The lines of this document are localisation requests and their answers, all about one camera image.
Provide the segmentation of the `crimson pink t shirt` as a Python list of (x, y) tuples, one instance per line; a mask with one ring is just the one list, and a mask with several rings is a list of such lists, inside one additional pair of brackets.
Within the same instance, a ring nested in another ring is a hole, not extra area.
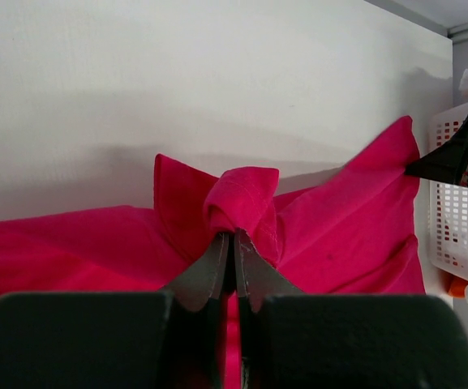
[(239, 230), (307, 294), (423, 293), (414, 233), (419, 180), (404, 174), (419, 154), (411, 127), (410, 118), (399, 118), (329, 180), (287, 194), (276, 192), (277, 169), (242, 167), (214, 177), (158, 155), (150, 208), (0, 221), (0, 297), (155, 292), (227, 234), (222, 388), (240, 388)]

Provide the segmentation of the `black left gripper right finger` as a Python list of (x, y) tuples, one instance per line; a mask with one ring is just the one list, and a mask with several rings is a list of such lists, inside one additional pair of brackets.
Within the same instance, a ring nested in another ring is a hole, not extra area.
[(244, 388), (468, 388), (468, 338), (421, 295), (307, 294), (234, 235)]

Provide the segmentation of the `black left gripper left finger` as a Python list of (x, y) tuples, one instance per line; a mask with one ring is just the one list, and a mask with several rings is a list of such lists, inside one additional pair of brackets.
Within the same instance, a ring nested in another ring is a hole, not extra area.
[(155, 292), (0, 297), (0, 388), (222, 388), (230, 238)]

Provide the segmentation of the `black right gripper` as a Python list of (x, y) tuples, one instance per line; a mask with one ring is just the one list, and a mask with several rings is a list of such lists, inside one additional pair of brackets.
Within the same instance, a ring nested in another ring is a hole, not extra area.
[(468, 116), (450, 139), (409, 163), (404, 174), (468, 188)]

